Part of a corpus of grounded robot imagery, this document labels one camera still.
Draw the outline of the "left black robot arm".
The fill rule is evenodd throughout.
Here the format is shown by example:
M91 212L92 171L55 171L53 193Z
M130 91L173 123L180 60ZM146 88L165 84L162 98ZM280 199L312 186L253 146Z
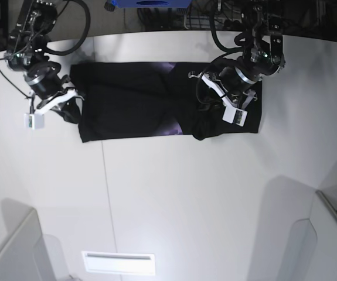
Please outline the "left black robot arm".
M282 38L282 3L280 1L247 1L241 5L243 31L234 38L236 47L225 47L215 27L215 13L225 6L217 1L209 14L210 31L215 45L224 53L242 52L235 60L217 59L224 65L218 74L225 93L240 97L265 76L271 76L285 66Z

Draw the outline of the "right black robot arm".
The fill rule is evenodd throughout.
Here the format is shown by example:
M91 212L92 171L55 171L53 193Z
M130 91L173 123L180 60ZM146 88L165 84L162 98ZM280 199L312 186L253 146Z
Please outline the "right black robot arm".
M80 40L71 48L58 51L47 46L48 34L54 28L60 12L48 1L24 1L14 29L8 36L4 60L12 71L22 72L25 83L33 95L50 101L67 94L63 87L69 77L60 78L59 63L49 60L49 55L67 56L76 51L85 40L90 27L90 14L83 1L76 1L85 11L85 29Z

